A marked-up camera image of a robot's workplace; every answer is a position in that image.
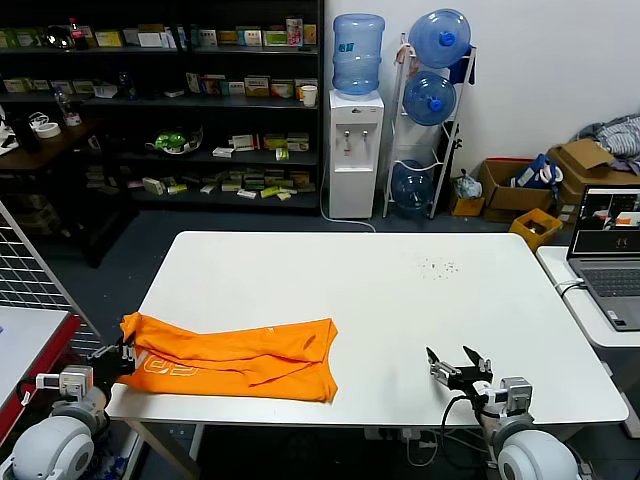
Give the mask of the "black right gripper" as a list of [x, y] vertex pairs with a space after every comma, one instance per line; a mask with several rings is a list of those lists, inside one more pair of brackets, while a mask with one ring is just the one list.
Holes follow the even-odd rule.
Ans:
[[475, 388], [477, 382], [491, 384], [493, 381], [491, 360], [483, 358], [468, 346], [464, 346], [463, 350], [475, 367], [453, 367], [441, 361], [437, 354], [427, 347], [429, 373], [438, 383], [448, 386], [451, 391], [461, 391], [467, 397], [473, 398], [479, 395]]

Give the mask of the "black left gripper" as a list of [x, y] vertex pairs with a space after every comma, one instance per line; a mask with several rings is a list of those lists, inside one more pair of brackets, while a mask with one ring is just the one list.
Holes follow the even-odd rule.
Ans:
[[124, 335], [122, 343], [103, 346], [87, 357], [87, 365], [93, 370], [93, 384], [98, 388], [111, 388], [121, 377], [135, 372], [135, 348], [133, 335]]

